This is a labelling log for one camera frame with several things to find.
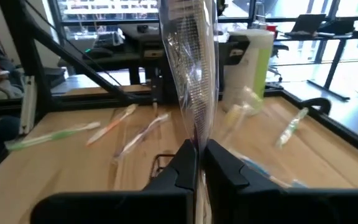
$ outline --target wooden table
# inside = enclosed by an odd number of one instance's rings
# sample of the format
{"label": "wooden table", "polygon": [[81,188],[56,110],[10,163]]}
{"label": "wooden table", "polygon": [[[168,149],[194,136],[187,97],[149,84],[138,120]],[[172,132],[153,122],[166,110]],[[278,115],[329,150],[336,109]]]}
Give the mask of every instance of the wooden table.
{"label": "wooden table", "polygon": [[[100,121],[104,126],[122,110],[49,113],[27,138],[78,123]],[[112,163],[112,155],[154,119],[151,106],[139,107],[91,147],[85,142],[96,130],[12,152],[0,165],[0,224],[29,223],[32,207],[54,193],[143,188],[155,155],[175,153],[187,138],[179,108],[158,109],[160,114],[166,111],[172,112],[171,120],[152,131],[118,164]],[[224,146],[263,164],[284,181],[299,179],[309,187],[358,187],[358,150],[310,117],[301,122],[282,150],[274,147],[297,112],[282,98],[266,98],[263,110],[247,119]],[[215,127],[222,125],[223,116],[218,109]],[[218,133],[215,129],[215,139],[219,139]]]}

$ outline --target green toothbrush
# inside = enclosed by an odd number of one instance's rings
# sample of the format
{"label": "green toothbrush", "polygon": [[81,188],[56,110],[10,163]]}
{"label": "green toothbrush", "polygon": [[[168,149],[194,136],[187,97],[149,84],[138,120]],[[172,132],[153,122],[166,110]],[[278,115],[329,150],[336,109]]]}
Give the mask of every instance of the green toothbrush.
{"label": "green toothbrush", "polygon": [[298,128],[299,122],[309,113],[308,108],[303,108],[290,122],[290,124],[285,128],[284,132],[281,134],[280,138],[276,142],[278,148],[282,148],[285,143],[289,140],[295,130]]}
{"label": "green toothbrush", "polygon": [[57,131],[57,132],[54,132],[54,133],[49,133],[49,134],[46,134],[46,135],[43,135],[43,136],[40,136],[40,137],[37,137],[37,138],[25,140],[25,141],[22,141],[20,143],[8,146],[7,150],[9,150],[9,151],[18,151],[18,150],[21,150],[21,149],[23,149],[25,147],[33,146],[33,145],[40,144],[40,143],[47,142],[47,141],[51,141],[51,140],[62,139],[62,138],[71,136],[72,134],[75,134],[77,132],[94,129],[94,128],[97,128],[99,126],[100,126],[100,122],[93,122],[93,123],[87,124],[86,126],[83,126],[81,128],[71,128],[71,129],[66,129],[66,130],[63,130],[63,131]]}

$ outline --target laptop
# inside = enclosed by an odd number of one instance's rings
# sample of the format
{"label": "laptop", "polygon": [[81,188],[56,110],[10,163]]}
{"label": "laptop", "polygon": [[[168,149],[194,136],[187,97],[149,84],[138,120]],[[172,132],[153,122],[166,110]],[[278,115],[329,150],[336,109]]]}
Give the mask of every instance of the laptop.
{"label": "laptop", "polygon": [[296,19],[295,25],[291,32],[285,33],[285,35],[292,36],[306,36],[313,35],[314,32],[320,27],[324,21],[325,14],[302,14]]}

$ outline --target black clamp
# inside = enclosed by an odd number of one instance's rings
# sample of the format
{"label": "black clamp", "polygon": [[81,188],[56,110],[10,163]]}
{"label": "black clamp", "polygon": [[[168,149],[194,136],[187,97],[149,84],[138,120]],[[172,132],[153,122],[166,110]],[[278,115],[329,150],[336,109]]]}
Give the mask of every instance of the black clamp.
{"label": "black clamp", "polygon": [[313,108],[316,111],[329,115],[329,112],[331,111],[331,102],[328,99],[319,97],[319,98],[313,98],[310,100],[304,100],[301,102],[302,107],[307,108]]}

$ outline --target red object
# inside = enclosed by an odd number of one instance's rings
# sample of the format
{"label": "red object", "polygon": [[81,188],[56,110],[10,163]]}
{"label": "red object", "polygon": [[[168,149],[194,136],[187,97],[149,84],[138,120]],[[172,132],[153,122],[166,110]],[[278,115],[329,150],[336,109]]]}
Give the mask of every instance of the red object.
{"label": "red object", "polygon": [[277,38],[277,26],[275,25],[267,25],[267,30],[274,32],[274,39]]}

